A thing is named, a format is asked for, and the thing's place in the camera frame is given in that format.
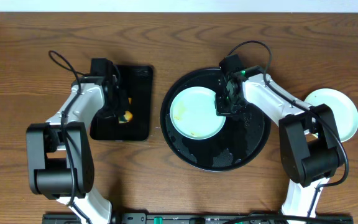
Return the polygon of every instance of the black plate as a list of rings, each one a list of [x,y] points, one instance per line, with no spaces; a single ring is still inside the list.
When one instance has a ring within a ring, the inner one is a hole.
[[[239,116],[227,117],[220,132],[208,139],[189,139],[175,129],[170,107],[176,95],[194,86],[220,93],[221,75],[218,68],[185,75],[171,87],[161,107],[161,129],[172,151],[190,165],[209,171],[232,170],[247,164],[262,150],[270,134],[270,119],[253,105],[248,105]]]

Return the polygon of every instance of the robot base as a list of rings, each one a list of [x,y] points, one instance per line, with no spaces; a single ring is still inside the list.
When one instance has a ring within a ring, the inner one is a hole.
[[[144,213],[124,213],[122,221],[112,222],[111,224],[223,224],[230,220],[243,218],[253,215],[267,215],[272,213],[252,212],[249,215],[167,215]],[[352,216],[317,216],[317,218],[353,224]],[[44,215],[42,224],[66,224],[81,223],[76,215]],[[283,221],[274,220],[255,220],[251,222],[240,222],[241,224],[286,224]]]

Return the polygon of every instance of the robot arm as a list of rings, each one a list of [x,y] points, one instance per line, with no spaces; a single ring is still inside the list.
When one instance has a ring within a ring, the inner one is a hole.
[[[226,57],[219,65],[226,83],[223,95],[216,96],[217,114],[231,116],[240,113],[243,107],[253,105],[279,127],[281,162],[290,177],[282,213],[315,217],[314,211],[321,189],[312,208],[311,204],[317,186],[326,184],[336,169],[344,163],[342,155],[338,154],[338,145],[334,143],[332,136],[325,134],[322,125],[272,91],[264,82],[263,70],[260,67],[245,68],[238,55]],[[266,80],[286,99],[317,114],[337,134],[333,112],[328,106],[313,107],[278,86],[269,74],[266,74]],[[317,133],[318,139],[307,142],[305,135],[309,133]]]
[[[72,103],[64,124],[76,174],[75,198],[69,208],[81,218],[83,224],[110,224],[116,218],[112,215],[111,202],[104,199],[93,186],[94,166],[87,137],[87,130],[96,114],[103,117],[119,116],[127,109],[125,105],[128,103],[121,102],[118,96],[124,90],[118,90],[112,66],[104,58],[93,59],[91,75],[82,78],[80,83],[73,83],[71,94],[60,110],[46,123],[31,124],[27,129],[31,190],[67,205],[72,187],[70,163],[67,157],[49,158],[48,155],[66,149],[61,134],[61,111]],[[81,93],[73,101],[78,85],[81,85]]]

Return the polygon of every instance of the wooden table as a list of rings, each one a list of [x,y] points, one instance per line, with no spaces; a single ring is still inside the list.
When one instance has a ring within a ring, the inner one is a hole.
[[[279,210],[288,177],[280,162],[277,127],[252,162],[219,173],[181,161],[159,128],[162,100],[177,79],[217,66],[235,45],[250,39],[271,46],[269,73],[293,95],[304,98],[318,88],[334,88],[358,108],[358,14],[0,13],[0,223],[40,223],[45,212],[68,212],[33,195],[27,180],[25,130],[61,107],[74,80],[49,60],[51,49],[84,72],[93,57],[154,66],[149,139],[90,140],[95,184],[115,208],[167,213]],[[247,65],[267,61],[257,45],[240,53]],[[324,189],[317,211],[350,214],[358,223],[358,132],[344,146],[349,178]]]

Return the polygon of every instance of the green light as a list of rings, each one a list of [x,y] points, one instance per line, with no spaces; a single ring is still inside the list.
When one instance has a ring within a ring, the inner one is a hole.
[[[154,224],[162,224],[162,217],[154,217]]]

